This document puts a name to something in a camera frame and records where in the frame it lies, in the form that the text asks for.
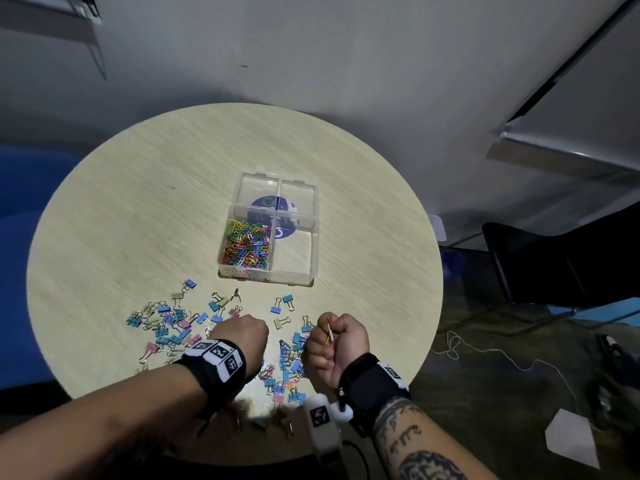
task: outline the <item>hand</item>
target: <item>hand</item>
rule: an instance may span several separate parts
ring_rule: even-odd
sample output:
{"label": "hand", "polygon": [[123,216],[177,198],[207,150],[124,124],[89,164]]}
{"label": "hand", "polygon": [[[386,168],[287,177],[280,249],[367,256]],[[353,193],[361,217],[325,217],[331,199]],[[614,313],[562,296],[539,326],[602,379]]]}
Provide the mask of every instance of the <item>hand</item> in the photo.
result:
{"label": "hand", "polygon": [[224,320],[218,323],[209,334],[210,339],[231,340],[242,350],[246,360],[245,378],[256,375],[260,370],[268,337],[267,323],[251,315]]}
{"label": "hand", "polygon": [[[327,343],[329,327],[334,341]],[[320,379],[337,389],[347,366],[369,352],[367,329],[349,314],[338,317],[331,312],[324,313],[309,334],[307,350],[308,361],[317,368]]]}

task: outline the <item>wood grain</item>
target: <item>wood grain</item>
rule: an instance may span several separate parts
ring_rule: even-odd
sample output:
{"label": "wood grain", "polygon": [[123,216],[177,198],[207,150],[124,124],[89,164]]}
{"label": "wood grain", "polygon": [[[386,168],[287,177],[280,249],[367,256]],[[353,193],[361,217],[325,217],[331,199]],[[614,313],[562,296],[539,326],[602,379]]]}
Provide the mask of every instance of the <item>wood grain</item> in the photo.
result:
{"label": "wood grain", "polygon": [[[319,186],[319,273],[312,287],[218,277],[216,259],[236,179],[256,166]],[[409,382],[438,325],[442,268],[420,202],[379,154],[331,124],[255,104],[190,107],[143,121],[85,158],[53,195],[28,265],[28,306],[51,370],[72,397],[131,376],[150,331],[124,320],[148,301],[210,312],[213,291],[240,288],[243,313],[270,327],[265,359],[291,341],[301,317],[350,313],[372,351]],[[275,329],[277,296],[293,293],[292,323]],[[149,360],[151,367],[165,354]],[[300,391],[311,393],[306,379]],[[258,380],[250,415],[270,404]]]}

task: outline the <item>paper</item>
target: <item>paper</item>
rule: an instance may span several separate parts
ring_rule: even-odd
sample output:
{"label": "paper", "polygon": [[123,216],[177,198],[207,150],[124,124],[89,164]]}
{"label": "paper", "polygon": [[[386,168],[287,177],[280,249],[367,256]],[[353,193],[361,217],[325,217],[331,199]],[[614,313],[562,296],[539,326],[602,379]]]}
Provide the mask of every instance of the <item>paper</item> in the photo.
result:
{"label": "paper", "polygon": [[545,438],[549,451],[600,469],[587,418],[561,409],[545,431]]}

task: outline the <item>black wrist strap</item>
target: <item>black wrist strap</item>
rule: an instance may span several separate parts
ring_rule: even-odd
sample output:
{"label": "black wrist strap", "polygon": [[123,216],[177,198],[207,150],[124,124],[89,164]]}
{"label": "black wrist strap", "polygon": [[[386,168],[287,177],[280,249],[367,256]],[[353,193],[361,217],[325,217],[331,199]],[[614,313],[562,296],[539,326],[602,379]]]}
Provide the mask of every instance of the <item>black wrist strap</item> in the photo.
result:
{"label": "black wrist strap", "polygon": [[371,436],[380,410],[394,397],[411,399],[409,387],[396,371],[371,353],[350,363],[340,377],[338,398],[353,410],[350,423],[363,438]]}
{"label": "black wrist strap", "polygon": [[209,396],[199,419],[209,420],[246,383],[244,354],[230,340],[202,340],[174,363],[185,366]]}

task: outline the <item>plastic organizer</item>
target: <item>plastic organizer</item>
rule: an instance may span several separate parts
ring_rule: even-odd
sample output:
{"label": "plastic organizer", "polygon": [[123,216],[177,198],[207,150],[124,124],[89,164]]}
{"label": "plastic organizer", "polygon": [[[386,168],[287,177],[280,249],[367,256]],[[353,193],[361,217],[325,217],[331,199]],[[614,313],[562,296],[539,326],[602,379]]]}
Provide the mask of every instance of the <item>plastic organizer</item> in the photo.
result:
{"label": "plastic organizer", "polygon": [[[269,227],[264,268],[230,266],[225,248],[233,221]],[[229,207],[218,265],[224,278],[309,286],[318,271],[319,195],[315,185],[270,173],[242,173]]]}

